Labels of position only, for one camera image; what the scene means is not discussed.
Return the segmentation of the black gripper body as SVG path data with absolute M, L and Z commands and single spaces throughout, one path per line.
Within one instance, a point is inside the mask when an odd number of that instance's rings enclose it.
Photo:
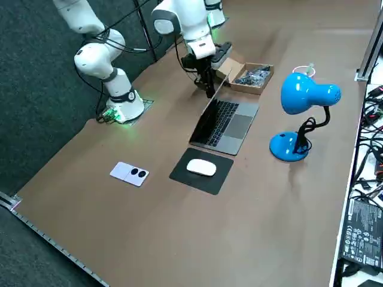
M 197 59 L 194 54 L 188 54 L 181 58 L 181 63 L 186 69 L 195 69 L 197 72 L 204 72 L 211 66 L 211 56 Z

